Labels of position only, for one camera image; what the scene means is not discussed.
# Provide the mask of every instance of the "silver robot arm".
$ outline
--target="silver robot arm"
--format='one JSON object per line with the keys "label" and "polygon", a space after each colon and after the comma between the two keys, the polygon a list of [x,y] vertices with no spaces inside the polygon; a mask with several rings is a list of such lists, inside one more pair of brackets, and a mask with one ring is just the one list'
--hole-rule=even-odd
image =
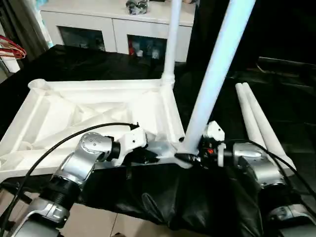
{"label": "silver robot arm", "polygon": [[58,237],[69,218],[96,163],[110,161],[120,166],[135,148],[147,144],[142,128],[125,134],[117,142],[111,137],[90,132],[84,134],[75,151],[69,154],[52,176],[49,185],[34,199],[7,237]]}

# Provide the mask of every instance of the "black fabric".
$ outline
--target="black fabric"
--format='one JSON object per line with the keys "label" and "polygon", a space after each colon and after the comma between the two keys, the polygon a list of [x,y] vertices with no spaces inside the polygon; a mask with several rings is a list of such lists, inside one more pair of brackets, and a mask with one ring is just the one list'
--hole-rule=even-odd
{"label": "black fabric", "polygon": [[[162,66],[155,61],[80,48],[55,46],[0,84],[3,103],[0,136],[13,120],[27,93],[28,82],[57,80],[156,79]],[[176,69],[174,94],[184,128],[187,127],[204,72]],[[315,88],[308,78],[243,72],[227,78],[210,120],[216,120],[226,138],[247,138],[235,83],[249,82],[262,109],[298,171],[316,188]],[[32,176],[28,190],[39,191],[50,175]],[[6,180],[16,184],[21,178]],[[258,189],[233,169],[182,169],[177,165],[121,167],[95,171],[79,200],[106,209],[216,236],[263,235]]]}

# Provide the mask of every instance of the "white vertical pole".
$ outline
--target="white vertical pole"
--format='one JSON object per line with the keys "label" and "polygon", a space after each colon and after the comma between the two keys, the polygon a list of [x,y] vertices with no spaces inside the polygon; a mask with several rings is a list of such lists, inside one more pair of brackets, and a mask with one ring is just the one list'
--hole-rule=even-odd
{"label": "white vertical pole", "polygon": [[182,0],[172,0],[171,17],[169,24],[169,34],[167,40],[166,55],[164,61],[164,70],[161,76],[162,84],[174,85],[174,63],[176,57],[176,46],[178,28],[180,23]]}
{"label": "white vertical pole", "polygon": [[212,113],[255,2],[256,0],[230,0],[228,4],[182,144],[186,152],[197,152],[198,143]]}
{"label": "white vertical pole", "polygon": [[[263,140],[265,141],[265,144],[267,146],[267,149],[285,160],[287,163],[289,163],[293,168],[295,168],[295,165],[290,157],[288,157],[278,140],[275,132],[273,131],[267,117],[265,116],[264,112],[262,111],[255,95],[253,94],[250,86],[248,83],[242,84],[244,92],[247,96],[247,99],[249,101],[249,104],[251,106],[251,110],[253,112],[253,115],[255,116],[256,122],[259,126],[261,135],[263,137]],[[285,164],[280,162],[282,167],[288,168]]]}

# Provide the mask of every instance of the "white tube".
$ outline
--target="white tube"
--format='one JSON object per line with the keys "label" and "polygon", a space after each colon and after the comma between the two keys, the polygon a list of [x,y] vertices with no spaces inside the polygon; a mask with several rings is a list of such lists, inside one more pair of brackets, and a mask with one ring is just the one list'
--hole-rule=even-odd
{"label": "white tube", "polygon": [[183,148],[196,153],[256,0],[230,0],[191,115]]}
{"label": "white tube", "polygon": [[[251,110],[253,112],[253,115],[256,118],[257,124],[259,126],[261,135],[263,137],[263,140],[265,141],[265,144],[267,146],[267,149],[277,155],[278,157],[285,160],[287,163],[289,163],[293,168],[296,169],[293,161],[286,155],[280,141],[278,140],[275,132],[273,131],[267,117],[265,116],[264,112],[262,111],[255,95],[253,94],[250,86],[248,83],[242,84],[243,89],[245,91],[245,94],[247,96],[247,99],[249,101],[249,104],[251,106]],[[280,162],[282,167],[288,168],[285,164]]]}
{"label": "white tube", "polygon": [[174,64],[176,57],[177,36],[180,23],[182,0],[172,0],[171,19],[169,24],[169,33],[167,40],[166,55],[164,61],[164,70],[161,76],[162,84],[174,85]]}
{"label": "white tube", "polygon": [[266,148],[266,144],[262,138],[258,124],[252,113],[250,104],[241,83],[236,84],[236,91],[249,140],[254,141]]}

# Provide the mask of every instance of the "floor tile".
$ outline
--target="floor tile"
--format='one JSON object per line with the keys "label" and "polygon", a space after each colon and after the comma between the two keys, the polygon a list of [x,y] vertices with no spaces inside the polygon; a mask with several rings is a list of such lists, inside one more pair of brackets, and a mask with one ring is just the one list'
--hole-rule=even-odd
{"label": "floor tile", "polygon": [[65,237],[109,237],[116,213],[75,204],[61,233]]}
{"label": "floor tile", "polygon": [[152,222],[118,214],[112,235],[124,234],[126,237],[205,237],[194,232],[172,231],[166,226],[158,226]]}

